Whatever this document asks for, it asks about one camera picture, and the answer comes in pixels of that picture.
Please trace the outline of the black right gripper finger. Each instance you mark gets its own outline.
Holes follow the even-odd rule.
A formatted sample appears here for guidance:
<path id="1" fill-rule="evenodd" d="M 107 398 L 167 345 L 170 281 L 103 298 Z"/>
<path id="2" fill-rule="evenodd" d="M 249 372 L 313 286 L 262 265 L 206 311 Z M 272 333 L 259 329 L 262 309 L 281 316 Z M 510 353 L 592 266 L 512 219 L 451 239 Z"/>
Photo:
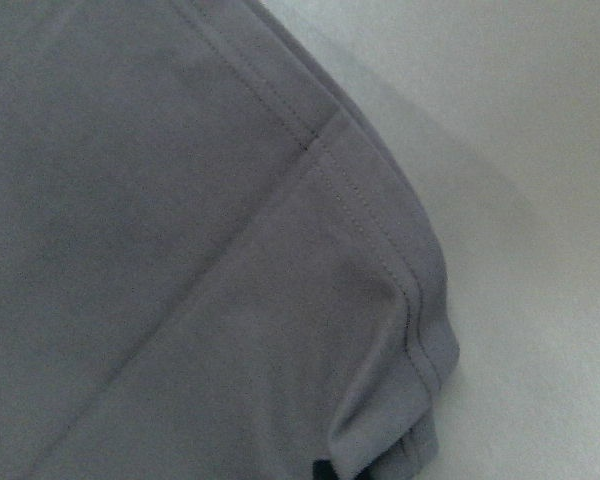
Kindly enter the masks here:
<path id="1" fill-rule="evenodd" d="M 313 480 L 338 480 L 338 475 L 330 460 L 318 459 L 312 465 Z"/>

